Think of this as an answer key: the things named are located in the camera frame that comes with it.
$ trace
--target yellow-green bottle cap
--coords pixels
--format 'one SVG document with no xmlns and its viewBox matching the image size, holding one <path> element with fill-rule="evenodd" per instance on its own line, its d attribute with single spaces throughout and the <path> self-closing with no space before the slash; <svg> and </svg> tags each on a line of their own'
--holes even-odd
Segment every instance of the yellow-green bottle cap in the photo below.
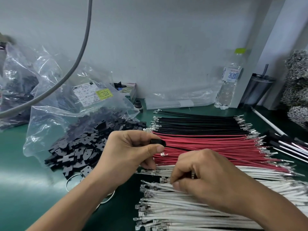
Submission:
<svg viewBox="0 0 308 231">
<path fill-rule="evenodd" d="M 235 54 L 244 54 L 246 52 L 246 49 L 245 48 L 237 48 L 235 50 Z"/>
</svg>

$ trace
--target yellow label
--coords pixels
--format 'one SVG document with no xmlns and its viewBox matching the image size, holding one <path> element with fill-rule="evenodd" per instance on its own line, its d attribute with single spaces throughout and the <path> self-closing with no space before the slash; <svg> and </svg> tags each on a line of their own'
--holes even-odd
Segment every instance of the yellow label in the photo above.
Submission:
<svg viewBox="0 0 308 231">
<path fill-rule="evenodd" d="M 98 97 L 101 100 L 105 100 L 105 99 L 107 99 L 109 97 L 113 97 L 113 94 L 111 93 L 111 91 L 108 88 L 96 91 L 95 93 L 98 95 Z"/>
</svg>

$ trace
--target bundle of white wire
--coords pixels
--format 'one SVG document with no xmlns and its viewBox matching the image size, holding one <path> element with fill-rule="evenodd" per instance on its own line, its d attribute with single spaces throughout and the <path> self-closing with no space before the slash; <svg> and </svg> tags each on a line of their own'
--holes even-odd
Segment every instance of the bundle of white wire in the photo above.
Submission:
<svg viewBox="0 0 308 231">
<path fill-rule="evenodd" d="M 197 202 L 192 196 L 173 189 L 165 177 L 171 175 L 174 166 L 158 166 L 156 171 L 143 170 L 142 174 L 160 175 L 163 183 L 142 181 L 144 198 L 136 208 L 139 210 L 136 230 L 142 226 L 146 231 L 219 231 L 227 228 L 262 229 L 256 222 L 238 215 L 226 214 Z M 238 166 L 270 189 L 282 194 L 308 216 L 308 184 L 289 179 L 292 174 Z"/>
</svg>

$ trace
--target bundle of red wire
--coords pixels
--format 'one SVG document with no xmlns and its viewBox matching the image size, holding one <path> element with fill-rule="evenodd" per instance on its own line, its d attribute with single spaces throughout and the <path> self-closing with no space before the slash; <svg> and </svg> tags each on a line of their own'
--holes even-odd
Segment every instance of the bundle of red wire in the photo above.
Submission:
<svg viewBox="0 0 308 231">
<path fill-rule="evenodd" d="M 180 154 L 187 151 L 212 149 L 227 157 L 234 165 L 263 167 L 283 172 L 288 169 L 275 164 L 280 161 L 268 157 L 261 149 L 260 138 L 249 135 L 179 135 L 163 134 L 160 128 L 152 132 L 166 141 L 164 153 L 154 155 L 158 165 L 174 165 Z"/>
</svg>

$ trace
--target person's right hand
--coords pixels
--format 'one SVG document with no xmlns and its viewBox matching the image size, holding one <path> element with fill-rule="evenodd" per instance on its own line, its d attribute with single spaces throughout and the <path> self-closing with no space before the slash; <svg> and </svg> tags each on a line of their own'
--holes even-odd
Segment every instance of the person's right hand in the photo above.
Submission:
<svg viewBox="0 0 308 231">
<path fill-rule="evenodd" d="M 198 179 L 183 178 L 190 171 L 195 172 Z M 170 183 L 176 190 L 194 195 L 213 208 L 250 218 L 255 199 L 274 193 L 209 149 L 181 154 Z"/>
</svg>

